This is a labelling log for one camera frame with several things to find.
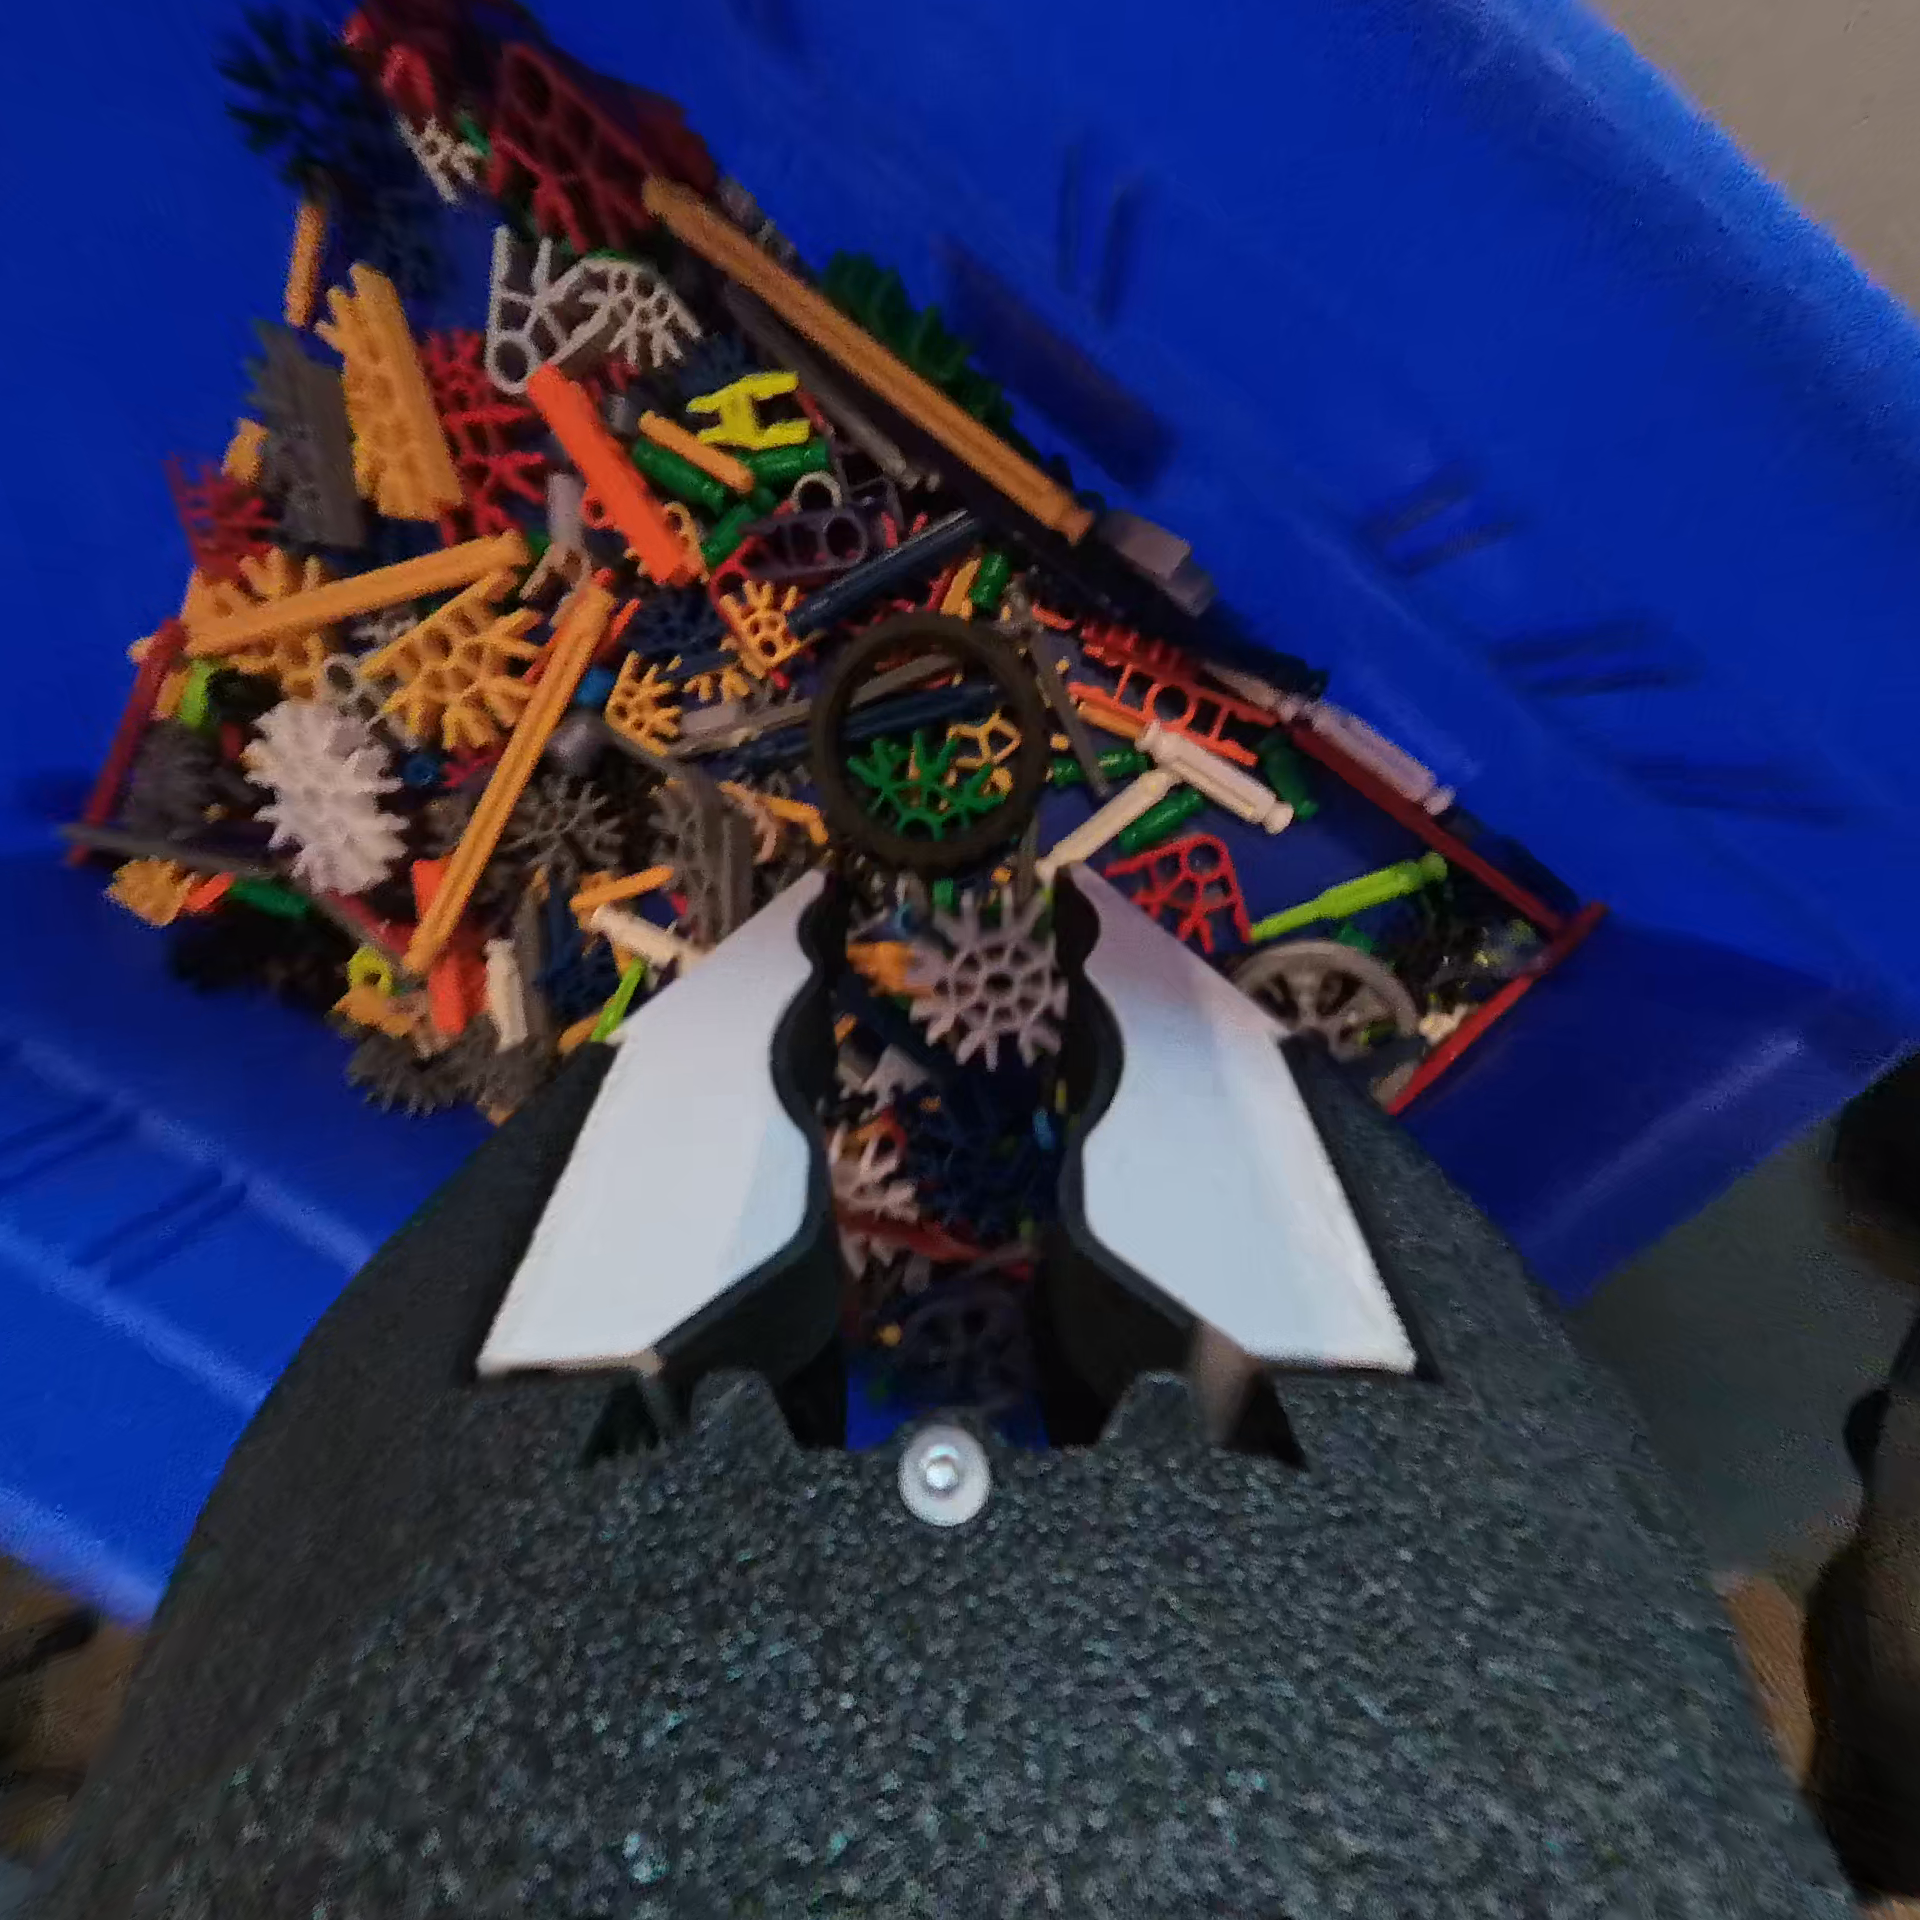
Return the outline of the dark round object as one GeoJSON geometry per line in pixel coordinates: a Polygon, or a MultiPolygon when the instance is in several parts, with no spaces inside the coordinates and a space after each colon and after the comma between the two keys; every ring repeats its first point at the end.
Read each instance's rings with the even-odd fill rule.
{"type": "MultiPolygon", "coordinates": [[[[1830,1177],[1854,1248],[1915,1285],[1917,1059],[1841,1113],[1830,1177]]],[[[1847,1413],[1860,1482],[1851,1536],[1807,1603],[1814,1752],[1807,1789],[1849,1881],[1869,1901],[1917,1896],[1917,1323],[1883,1383],[1847,1413]]]]}

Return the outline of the pile of toy pieces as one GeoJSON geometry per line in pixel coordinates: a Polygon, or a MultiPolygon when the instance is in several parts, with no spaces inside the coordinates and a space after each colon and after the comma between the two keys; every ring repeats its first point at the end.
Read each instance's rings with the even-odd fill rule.
{"type": "Polygon", "coordinates": [[[245,4],[217,71],[294,243],[66,853],[367,1101],[493,1122],[834,879],[846,1420],[1050,1442],[1060,869],[1390,1111],[1594,924],[530,8],[245,4]]]}

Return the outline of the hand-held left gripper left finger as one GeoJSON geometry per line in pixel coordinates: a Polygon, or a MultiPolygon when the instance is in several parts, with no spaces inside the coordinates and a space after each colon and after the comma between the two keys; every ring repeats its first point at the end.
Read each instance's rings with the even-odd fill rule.
{"type": "Polygon", "coordinates": [[[756,1373],[804,1450],[846,1444],[821,1119],[844,965],[844,889],[811,872],[618,1029],[479,1383],[625,1377],[684,1413],[708,1377],[756,1373]]]}

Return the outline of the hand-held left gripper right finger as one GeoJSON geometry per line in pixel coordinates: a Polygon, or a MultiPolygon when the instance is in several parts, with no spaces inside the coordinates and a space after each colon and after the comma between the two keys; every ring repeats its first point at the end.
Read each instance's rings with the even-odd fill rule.
{"type": "Polygon", "coordinates": [[[1051,883],[1066,985],[1047,1440],[1167,1377],[1213,1450],[1302,1450],[1301,1386],[1407,1386],[1420,1335],[1279,1023],[1091,866],[1051,883]]]}

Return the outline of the blue bin with square tag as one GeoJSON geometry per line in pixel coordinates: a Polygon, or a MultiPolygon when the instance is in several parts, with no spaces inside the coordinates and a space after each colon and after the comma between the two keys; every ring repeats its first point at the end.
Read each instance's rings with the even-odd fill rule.
{"type": "MultiPolygon", "coordinates": [[[[1575,4],[537,4],[804,253],[900,271],[1578,904],[1410,1132],[1575,1303],[1915,1042],[1915,325],[1575,4]]],[[[486,1137],[63,865],[291,200],[235,4],[4,4],[4,1555],[143,1619],[486,1137]]]]}

